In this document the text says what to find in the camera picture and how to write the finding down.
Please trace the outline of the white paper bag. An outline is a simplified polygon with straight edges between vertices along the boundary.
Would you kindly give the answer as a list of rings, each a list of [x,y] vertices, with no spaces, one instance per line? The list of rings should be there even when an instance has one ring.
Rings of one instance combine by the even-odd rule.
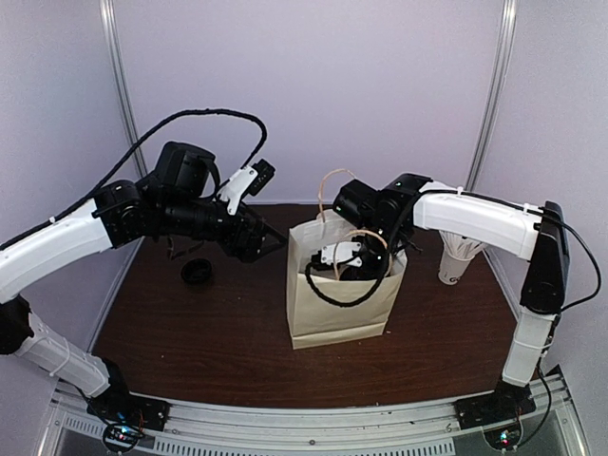
[[[348,221],[343,205],[325,210],[324,186],[319,183],[316,218],[289,230],[286,315],[295,350],[381,335],[408,264],[404,244],[389,243],[389,227]],[[342,281],[344,266],[311,263],[322,246],[340,241],[360,241],[362,247],[387,253],[375,280]]]

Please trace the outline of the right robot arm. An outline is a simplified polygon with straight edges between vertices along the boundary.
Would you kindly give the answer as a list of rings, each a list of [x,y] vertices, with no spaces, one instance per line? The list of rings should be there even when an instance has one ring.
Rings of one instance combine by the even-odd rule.
[[[353,179],[340,188],[332,209],[355,227],[380,235],[392,251],[420,228],[496,247],[527,261],[522,313],[501,378],[493,392],[478,400],[463,400],[459,406],[487,410],[500,420],[534,410],[529,383],[551,345],[569,270],[558,204],[522,206],[406,173],[382,189]]]

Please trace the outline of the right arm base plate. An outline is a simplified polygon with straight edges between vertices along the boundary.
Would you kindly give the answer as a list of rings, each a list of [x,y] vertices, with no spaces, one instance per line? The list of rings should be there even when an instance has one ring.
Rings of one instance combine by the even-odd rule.
[[[461,430],[480,428],[490,448],[508,451],[523,441],[522,418],[534,412],[536,404],[530,395],[494,391],[459,399],[454,408]]]

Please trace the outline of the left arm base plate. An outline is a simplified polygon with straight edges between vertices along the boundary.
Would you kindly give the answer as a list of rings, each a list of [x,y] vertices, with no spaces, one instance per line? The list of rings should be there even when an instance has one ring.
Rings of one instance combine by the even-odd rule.
[[[170,405],[159,399],[129,394],[126,399],[84,396],[86,411],[103,424],[102,443],[112,453],[126,453],[146,438],[146,431],[163,431]]]

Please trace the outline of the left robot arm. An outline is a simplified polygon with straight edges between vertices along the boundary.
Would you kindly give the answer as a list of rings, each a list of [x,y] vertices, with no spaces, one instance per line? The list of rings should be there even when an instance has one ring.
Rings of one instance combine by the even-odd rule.
[[[57,376],[117,422],[130,420],[137,403],[120,368],[86,353],[50,329],[22,291],[63,267],[140,238],[180,236],[213,241],[229,257],[251,263],[286,239],[247,208],[275,175],[261,160],[219,182],[213,153],[168,142],[155,168],[137,182],[118,180],[94,191],[65,217],[50,221],[1,249],[1,353],[16,355]]]

